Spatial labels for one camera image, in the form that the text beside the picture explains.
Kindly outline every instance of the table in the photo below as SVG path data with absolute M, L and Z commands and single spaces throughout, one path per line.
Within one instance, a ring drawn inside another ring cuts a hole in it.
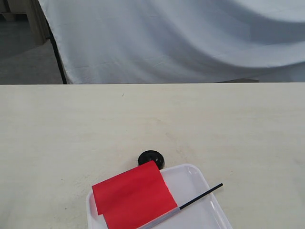
M 91 185 L 196 165 L 235 229 L 305 225 L 305 84 L 0 86 L 2 229 L 85 229 Z

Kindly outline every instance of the black round object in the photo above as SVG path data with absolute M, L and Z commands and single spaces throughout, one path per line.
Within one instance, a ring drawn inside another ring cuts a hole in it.
M 157 164 L 159 169 L 163 169 L 164 158 L 159 152 L 154 151 L 154 150 L 148 150 L 148 151 L 141 153 L 141 155 L 139 156 L 139 159 L 138 159 L 139 165 L 143 165 L 144 163 L 147 163 L 150 161 L 154 161 Z

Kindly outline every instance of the red paper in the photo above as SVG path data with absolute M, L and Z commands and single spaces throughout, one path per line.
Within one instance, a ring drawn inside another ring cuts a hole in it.
M 92 186 L 109 229 L 136 229 L 177 207 L 151 161 Z

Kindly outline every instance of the black pole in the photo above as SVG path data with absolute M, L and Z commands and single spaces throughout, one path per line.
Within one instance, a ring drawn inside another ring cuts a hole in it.
M 53 50 L 54 50 L 54 53 L 55 53 L 55 58 L 56 58 L 56 61 L 57 61 L 57 65 L 58 65 L 59 71 L 61 73 L 62 83 L 67 84 L 65 71 L 64 71 L 62 63 L 61 63 L 61 57 L 60 57 L 59 52 L 58 52 L 58 47 L 57 47 L 56 41 L 54 39 L 53 33 L 50 29 L 50 26 L 49 26 L 48 22 L 47 22 L 47 25 L 48 25 L 48 29 L 49 29 L 49 33 L 50 33 L 50 41 L 51 41 L 51 44 L 52 44 L 52 47 L 53 47 Z

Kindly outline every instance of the flag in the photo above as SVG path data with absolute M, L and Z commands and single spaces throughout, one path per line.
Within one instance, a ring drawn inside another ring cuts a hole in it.
M 151 161 L 92 186 L 108 229 L 136 229 L 178 207 Z

